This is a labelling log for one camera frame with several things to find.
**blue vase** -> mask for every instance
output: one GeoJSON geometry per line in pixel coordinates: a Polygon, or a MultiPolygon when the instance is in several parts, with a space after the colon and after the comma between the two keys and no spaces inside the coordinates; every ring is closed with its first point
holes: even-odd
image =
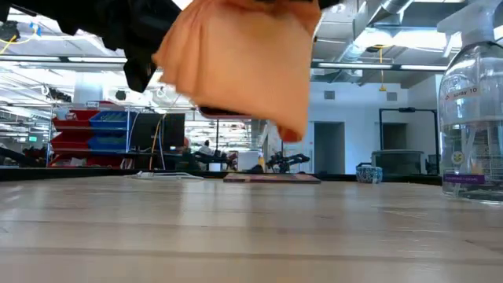
{"type": "Polygon", "coordinates": [[[374,166],[356,167],[356,180],[361,183],[377,184],[383,181],[383,168],[374,166]]]}

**clear plastic bottle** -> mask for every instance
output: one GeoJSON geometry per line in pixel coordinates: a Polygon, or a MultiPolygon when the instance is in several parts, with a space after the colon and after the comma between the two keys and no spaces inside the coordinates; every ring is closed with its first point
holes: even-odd
{"type": "Polygon", "coordinates": [[[439,118],[444,193],[503,201],[503,47],[461,50],[440,84],[439,118]]]}

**wooden table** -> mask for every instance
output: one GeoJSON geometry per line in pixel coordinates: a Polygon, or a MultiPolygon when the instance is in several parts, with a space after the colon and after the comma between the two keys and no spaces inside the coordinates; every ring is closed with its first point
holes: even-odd
{"type": "Polygon", "coordinates": [[[437,186],[0,183],[0,282],[501,282],[503,210],[437,186]]]}

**spray bottle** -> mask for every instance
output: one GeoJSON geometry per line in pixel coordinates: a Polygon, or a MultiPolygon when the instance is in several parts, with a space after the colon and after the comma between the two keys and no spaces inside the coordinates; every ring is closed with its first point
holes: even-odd
{"type": "Polygon", "coordinates": [[[444,193],[503,201],[503,47],[494,38],[502,0],[478,0],[441,21],[463,47],[440,83],[439,124],[444,193]]]}

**blue bin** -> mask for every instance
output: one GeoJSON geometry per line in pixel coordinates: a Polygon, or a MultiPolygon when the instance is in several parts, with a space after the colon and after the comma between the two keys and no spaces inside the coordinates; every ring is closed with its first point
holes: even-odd
{"type": "Polygon", "coordinates": [[[125,134],[100,134],[91,138],[87,145],[93,150],[119,153],[126,150],[126,135],[125,134]]]}
{"type": "MultiPolygon", "coordinates": [[[[131,129],[137,113],[130,112],[129,114],[129,127],[131,129]]],[[[127,130],[127,112],[102,111],[93,116],[89,122],[93,130],[127,130]]]]}

